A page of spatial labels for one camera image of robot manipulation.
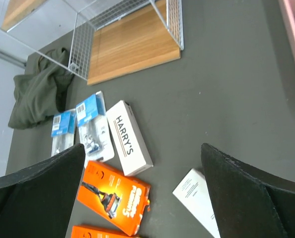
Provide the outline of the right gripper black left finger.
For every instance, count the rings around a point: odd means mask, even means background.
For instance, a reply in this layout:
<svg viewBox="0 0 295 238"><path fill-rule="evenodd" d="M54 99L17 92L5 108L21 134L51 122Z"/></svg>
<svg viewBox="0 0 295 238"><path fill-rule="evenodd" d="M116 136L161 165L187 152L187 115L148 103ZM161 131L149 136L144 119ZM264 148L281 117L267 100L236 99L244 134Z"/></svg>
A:
<svg viewBox="0 0 295 238"><path fill-rule="evenodd" d="M84 161L76 144L0 177L0 238L65 237Z"/></svg>

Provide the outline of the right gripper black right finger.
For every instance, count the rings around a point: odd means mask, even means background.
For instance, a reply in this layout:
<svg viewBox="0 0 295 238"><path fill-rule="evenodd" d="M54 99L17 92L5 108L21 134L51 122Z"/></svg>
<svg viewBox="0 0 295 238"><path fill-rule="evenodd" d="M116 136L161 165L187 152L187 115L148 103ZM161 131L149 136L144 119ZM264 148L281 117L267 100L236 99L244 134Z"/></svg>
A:
<svg viewBox="0 0 295 238"><path fill-rule="evenodd" d="M295 182L204 143L201 161L222 238L295 238Z"/></svg>

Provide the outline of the blue razor blister pack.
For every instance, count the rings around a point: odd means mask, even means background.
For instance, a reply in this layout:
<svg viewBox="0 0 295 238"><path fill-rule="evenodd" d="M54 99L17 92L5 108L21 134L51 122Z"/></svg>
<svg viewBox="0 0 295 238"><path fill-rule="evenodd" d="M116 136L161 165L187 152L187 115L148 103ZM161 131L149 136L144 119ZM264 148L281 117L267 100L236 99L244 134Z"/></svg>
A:
<svg viewBox="0 0 295 238"><path fill-rule="evenodd" d="M51 131L51 156L55 156L74 145L75 124L76 109L54 115Z"/></svg>
<svg viewBox="0 0 295 238"><path fill-rule="evenodd" d="M106 162L115 156L102 91L98 91L75 107L80 143L84 145L85 162Z"/></svg>

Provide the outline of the orange Gillette Fusion5 box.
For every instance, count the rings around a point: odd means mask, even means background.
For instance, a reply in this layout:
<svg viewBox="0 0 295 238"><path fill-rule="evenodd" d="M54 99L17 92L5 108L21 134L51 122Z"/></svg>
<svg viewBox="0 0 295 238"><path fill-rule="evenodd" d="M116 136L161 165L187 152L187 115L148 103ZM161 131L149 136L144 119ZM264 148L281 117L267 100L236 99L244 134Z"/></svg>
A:
<svg viewBox="0 0 295 238"><path fill-rule="evenodd" d="M102 162L89 161L77 200L129 236L138 233L151 185Z"/></svg>

